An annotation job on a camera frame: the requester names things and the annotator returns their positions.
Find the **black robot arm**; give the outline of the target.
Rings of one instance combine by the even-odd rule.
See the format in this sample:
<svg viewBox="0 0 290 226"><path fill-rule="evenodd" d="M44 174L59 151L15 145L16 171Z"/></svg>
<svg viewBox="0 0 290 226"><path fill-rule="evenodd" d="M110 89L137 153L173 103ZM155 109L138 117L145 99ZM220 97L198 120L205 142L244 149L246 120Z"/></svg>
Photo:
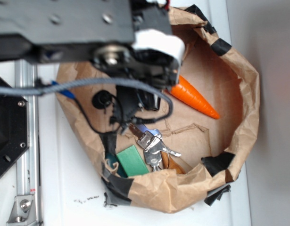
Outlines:
<svg viewBox="0 0 290 226"><path fill-rule="evenodd" d="M168 1L0 0L0 61L90 62L165 89L178 82L184 50Z"/></svg>

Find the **black gripper white cover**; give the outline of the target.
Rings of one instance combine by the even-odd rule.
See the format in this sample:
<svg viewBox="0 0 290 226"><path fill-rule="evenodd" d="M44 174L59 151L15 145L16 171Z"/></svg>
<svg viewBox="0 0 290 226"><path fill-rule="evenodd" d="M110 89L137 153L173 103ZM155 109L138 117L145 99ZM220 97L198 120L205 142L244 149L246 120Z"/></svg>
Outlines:
<svg viewBox="0 0 290 226"><path fill-rule="evenodd" d="M173 35L167 4L130 1L134 42L129 47L105 45L94 53L93 66L110 77L140 80L157 89L178 83L183 41Z"/></svg>

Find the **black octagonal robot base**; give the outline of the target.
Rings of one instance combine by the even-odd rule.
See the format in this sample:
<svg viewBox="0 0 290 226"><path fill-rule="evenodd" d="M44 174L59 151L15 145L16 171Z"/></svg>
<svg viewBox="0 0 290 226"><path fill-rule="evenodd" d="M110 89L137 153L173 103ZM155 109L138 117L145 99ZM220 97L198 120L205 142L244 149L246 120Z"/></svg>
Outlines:
<svg viewBox="0 0 290 226"><path fill-rule="evenodd" d="M28 102L0 94L0 179L29 147Z"/></svg>

